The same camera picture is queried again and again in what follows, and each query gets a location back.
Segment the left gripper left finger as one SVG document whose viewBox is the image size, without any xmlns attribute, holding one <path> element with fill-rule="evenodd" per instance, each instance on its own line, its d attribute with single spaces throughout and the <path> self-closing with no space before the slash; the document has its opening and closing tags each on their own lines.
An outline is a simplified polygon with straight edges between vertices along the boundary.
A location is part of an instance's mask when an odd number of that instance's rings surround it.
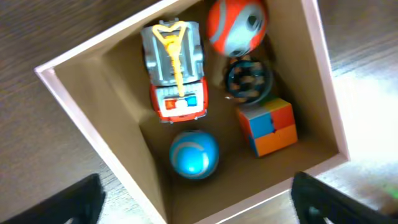
<svg viewBox="0 0 398 224">
<path fill-rule="evenodd" d="M 105 198 L 100 176 L 90 174 L 4 223 L 66 223 L 70 220 L 72 223 L 96 224 Z"/>
</svg>

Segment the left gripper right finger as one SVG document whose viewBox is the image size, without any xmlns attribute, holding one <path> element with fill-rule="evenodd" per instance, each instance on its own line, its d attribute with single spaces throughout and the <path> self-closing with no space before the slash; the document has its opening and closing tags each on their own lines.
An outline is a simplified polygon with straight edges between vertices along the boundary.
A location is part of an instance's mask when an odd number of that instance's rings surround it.
<svg viewBox="0 0 398 224">
<path fill-rule="evenodd" d="M 379 213 L 308 175 L 294 175 L 290 195 L 300 224 L 397 224 L 397 218 Z"/>
</svg>

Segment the colourful puzzle cube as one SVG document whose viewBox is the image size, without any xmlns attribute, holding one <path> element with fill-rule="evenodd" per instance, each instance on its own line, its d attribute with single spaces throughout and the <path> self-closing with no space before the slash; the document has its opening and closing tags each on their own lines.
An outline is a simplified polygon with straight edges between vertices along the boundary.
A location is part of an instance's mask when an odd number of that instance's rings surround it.
<svg viewBox="0 0 398 224">
<path fill-rule="evenodd" d="M 262 157 L 298 141 L 292 104 L 272 97 L 262 103 L 236 108 L 239 123 L 256 157 Z"/>
</svg>

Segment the blue robot ball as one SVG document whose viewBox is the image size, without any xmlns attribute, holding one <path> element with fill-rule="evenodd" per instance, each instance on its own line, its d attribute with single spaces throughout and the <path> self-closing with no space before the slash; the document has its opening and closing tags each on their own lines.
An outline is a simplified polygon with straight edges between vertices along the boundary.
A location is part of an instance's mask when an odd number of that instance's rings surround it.
<svg viewBox="0 0 398 224">
<path fill-rule="evenodd" d="M 216 139 L 200 130 L 184 131 L 172 141 L 169 159 L 174 171 L 191 180 L 209 177 L 218 166 L 220 151 Z"/>
</svg>

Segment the black round wheel cap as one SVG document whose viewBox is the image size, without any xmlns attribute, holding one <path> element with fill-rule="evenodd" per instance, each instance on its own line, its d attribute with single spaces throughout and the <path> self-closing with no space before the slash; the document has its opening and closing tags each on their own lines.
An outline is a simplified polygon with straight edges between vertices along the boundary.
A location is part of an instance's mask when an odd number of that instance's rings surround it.
<svg viewBox="0 0 398 224">
<path fill-rule="evenodd" d="M 270 94 L 274 74 L 267 62 L 256 58 L 232 58 L 221 84 L 227 99 L 241 105 L 253 105 Z"/>
</svg>

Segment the red toy fire truck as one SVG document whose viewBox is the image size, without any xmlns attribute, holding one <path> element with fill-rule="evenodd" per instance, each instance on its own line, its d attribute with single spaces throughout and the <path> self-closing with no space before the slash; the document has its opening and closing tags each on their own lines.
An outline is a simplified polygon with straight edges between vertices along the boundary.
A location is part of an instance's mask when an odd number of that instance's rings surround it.
<svg viewBox="0 0 398 224">
<path fill-rule="evenodd" d="M 150 99 L 164 123 L 190 121 L 206 115 L 208 85 L 199 23 L 160 21 L 141 30 Z"/>
</svg>

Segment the red robot ball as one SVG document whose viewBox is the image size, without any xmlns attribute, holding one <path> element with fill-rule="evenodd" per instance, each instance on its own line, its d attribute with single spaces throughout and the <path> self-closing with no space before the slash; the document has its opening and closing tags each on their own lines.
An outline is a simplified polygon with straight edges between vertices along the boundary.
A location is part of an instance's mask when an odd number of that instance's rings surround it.
<svg viewBox="0 0 398 224">
<path fill-rule="evenodd" d="M 206 33 L 218 53 L 242 57 L 262 42 L 268 20 L 261 0 L 218 0 L 208 11 Z"/>
</svg>

